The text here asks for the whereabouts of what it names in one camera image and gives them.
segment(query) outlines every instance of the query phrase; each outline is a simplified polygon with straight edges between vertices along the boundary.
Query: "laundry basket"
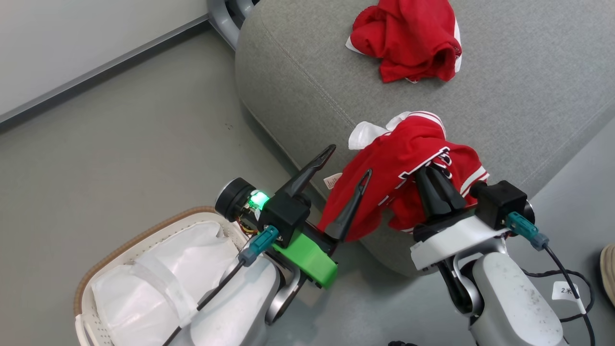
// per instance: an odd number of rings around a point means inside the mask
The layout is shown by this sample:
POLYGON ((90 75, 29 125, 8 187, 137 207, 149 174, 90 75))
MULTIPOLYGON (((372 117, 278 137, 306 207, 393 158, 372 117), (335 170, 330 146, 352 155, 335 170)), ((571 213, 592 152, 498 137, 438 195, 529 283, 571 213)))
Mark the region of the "laundry basket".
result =
POLYGON ((236 222, 228 222, 218 215, 213 207, 196 207, 177 214, 132 238, 85 274, 77 287, 73 305, 75 329, 81 346, 113 345, 109 333, 98 317, 92 283, 100 275, 118 265, 133 264, 139 255, 168 237, 195 223, 205 221, 218 222, 223 228, 224 235, 229 237, 238 249, 241 249, 248 240, 236 222))

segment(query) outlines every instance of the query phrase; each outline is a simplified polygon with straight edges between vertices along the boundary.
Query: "green led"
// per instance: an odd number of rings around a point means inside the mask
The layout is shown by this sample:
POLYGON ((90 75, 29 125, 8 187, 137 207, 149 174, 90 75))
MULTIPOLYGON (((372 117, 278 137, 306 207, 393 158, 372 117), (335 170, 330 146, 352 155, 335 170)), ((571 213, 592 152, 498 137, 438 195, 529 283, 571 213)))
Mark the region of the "green led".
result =
POLYGON ((266 201, 269 201, 269 197, 262 192, 255 193, 252 197, 250 197, 250 201, 248 202, 250 205, 256 204, 259 209, 263 210, 263 206, 266 201))

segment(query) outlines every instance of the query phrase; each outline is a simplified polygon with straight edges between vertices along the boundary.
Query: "gray upholstery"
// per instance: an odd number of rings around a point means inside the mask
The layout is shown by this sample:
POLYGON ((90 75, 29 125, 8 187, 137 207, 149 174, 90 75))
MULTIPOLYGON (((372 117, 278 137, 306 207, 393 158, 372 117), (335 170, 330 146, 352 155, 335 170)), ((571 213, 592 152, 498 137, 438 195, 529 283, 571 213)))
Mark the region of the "gray upholstery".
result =
MULTIPOLYGON (((611 0, 452 0, 463 48, 450 82, 383 84, 377 59, 345 48, 357 14, 376 0, 262 0, 236 54, 242 100, 300 166, 338 150, 315 181, 341 172, 354 126, 428 110, 448 139, 470 145, 491 181, 533 196, 615 115, 611 0)), ((388 267, 413 275, 411 237, 381 227, 363 240, 388 267)))

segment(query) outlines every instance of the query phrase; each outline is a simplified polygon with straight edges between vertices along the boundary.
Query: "crumpled red cloth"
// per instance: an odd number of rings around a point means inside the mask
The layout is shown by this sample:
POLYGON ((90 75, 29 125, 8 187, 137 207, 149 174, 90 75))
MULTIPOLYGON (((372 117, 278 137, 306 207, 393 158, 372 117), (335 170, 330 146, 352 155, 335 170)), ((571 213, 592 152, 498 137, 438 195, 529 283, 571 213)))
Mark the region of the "crumpled red cloth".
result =
POLYGON ((350 42, 363 54, 381 58, 383 82, 455 76, 461 45, 447 0, 380 0, 357 16, 350 42))

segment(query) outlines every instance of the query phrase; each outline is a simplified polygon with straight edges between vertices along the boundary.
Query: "teal cable plug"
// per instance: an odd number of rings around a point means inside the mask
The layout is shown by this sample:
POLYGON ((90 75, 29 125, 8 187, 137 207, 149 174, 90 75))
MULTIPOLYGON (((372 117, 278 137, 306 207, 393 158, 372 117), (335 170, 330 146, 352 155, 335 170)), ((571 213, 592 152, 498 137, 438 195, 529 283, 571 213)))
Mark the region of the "teal cable plug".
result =
POLYGON ((549 243, 549 238, 540 233, 538 227, 517 212, 511 212, 506 216, 506 227, 529 240, 532 246, 538 251, 544 249, 544 246, 549 243))
POLYGON ((275 243, 280 232, 276 227, 267 226, 265 229, 254 236, 254 239, 250 240, 250 244, 245 249, 239 252, 237 258, 241 261, 244 260, 244 265, 249 267, 254 263, 258 255, 262 254, 263 251, 268 249, 270 246, 275 243))

